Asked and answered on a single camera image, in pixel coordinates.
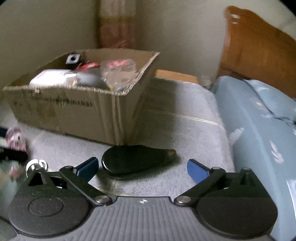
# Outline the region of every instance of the bed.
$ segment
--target bed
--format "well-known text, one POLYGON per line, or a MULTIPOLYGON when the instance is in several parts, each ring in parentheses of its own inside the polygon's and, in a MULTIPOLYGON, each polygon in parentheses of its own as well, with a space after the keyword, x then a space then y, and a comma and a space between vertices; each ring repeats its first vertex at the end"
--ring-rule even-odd
POLYGON ((235 169, 254 170, 278 207, 271 236, 290 241, 296 236, 296 41, 249 10, 229 6, 225 16, 213 92, 235 169), (291 116, 277 114, 289 105, 291 116))

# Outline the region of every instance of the black hairbrush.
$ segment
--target black hairbrush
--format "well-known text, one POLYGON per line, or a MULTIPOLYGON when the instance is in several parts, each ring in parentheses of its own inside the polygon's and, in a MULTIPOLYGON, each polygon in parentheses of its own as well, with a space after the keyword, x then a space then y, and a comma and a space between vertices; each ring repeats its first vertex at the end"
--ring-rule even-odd
POLYGON ((104 171, 113 179, 131 179, 174 161, 176 151, 142 145, 114 146, 102 157, 104 171))

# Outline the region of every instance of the wooden block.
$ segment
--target wooden block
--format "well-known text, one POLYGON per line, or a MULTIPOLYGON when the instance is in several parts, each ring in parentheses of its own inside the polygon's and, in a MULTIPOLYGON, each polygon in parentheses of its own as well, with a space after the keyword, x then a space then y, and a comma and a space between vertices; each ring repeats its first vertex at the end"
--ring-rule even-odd
POLYGON ((194 84, 198 84, 198 78, 196 76, 172 72, 163 69, 156 70, 155 77, 160 79, 179 80, 183 82, 191 82, 194 84))

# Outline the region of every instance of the pink curtain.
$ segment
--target pink curtain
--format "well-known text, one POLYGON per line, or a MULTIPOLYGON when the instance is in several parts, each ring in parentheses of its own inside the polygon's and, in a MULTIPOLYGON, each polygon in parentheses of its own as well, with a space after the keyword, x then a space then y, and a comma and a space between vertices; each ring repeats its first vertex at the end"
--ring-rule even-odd
POLYGON ((99 44, 102 48, 135 48, 136 0, 101 0, 99 44))

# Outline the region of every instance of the pink object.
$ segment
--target pink object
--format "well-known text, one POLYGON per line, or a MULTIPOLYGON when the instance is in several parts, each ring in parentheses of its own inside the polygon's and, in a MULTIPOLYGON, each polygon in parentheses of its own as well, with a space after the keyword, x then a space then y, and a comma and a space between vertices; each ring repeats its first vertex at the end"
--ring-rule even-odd
POLYGON ((8 148, 26 151, 26 141, 22 138, 19 128, 9 128, 6 132, 6 141, 8 148))

